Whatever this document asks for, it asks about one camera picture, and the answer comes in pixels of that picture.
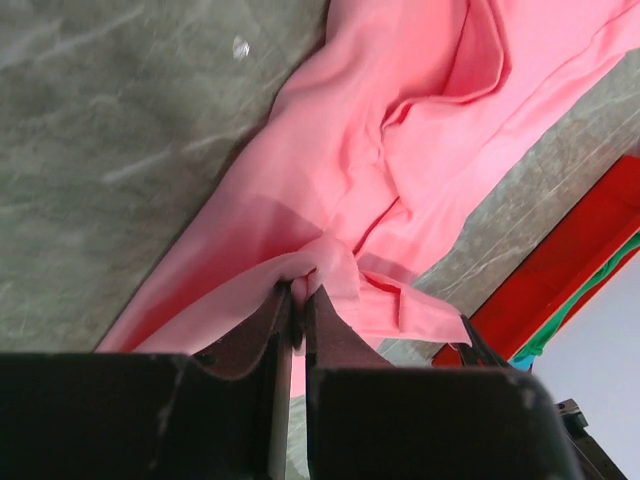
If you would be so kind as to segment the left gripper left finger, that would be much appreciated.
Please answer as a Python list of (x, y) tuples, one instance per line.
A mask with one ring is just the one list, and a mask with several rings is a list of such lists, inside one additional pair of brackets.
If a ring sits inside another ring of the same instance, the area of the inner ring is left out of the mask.
[(292, 296), (184, 354), (5, 353), (5, 479), (281, 479)]

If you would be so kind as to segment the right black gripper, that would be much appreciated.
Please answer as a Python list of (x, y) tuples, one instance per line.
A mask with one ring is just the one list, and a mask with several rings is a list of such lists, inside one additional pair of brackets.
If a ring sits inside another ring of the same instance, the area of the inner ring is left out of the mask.
[[(480, 336), (465, 315), (462, 324), (471, 344), (458, 344), (458, 355), (463, 366), (491, 367), (513, 370), (513, 367), (496, 353)], [(589, 426), (579, 405), (573, 399), (557, 404), (567, 435), (579, 461), (583, 477), (589, 480), (627, 480), (625, 474), (587, 431)]]

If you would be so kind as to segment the pink t shirt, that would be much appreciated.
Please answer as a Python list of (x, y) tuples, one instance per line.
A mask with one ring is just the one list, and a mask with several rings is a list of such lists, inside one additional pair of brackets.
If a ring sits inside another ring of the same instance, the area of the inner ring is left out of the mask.
[(99, 343), (203, 350), (288, 281), (368, 344), (467, 342), (414, 289), (467, 217), (639, 45), (635, 1), (334, 1), (326, 41)]

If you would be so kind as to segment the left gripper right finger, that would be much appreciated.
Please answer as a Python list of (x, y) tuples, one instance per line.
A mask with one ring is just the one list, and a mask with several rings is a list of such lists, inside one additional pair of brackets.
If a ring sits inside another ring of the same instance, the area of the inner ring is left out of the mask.
[(397, 367), (337, 314), (306, 306), (306, 412), (314, 479), (578, 479), (549, 394), (507, 368)]

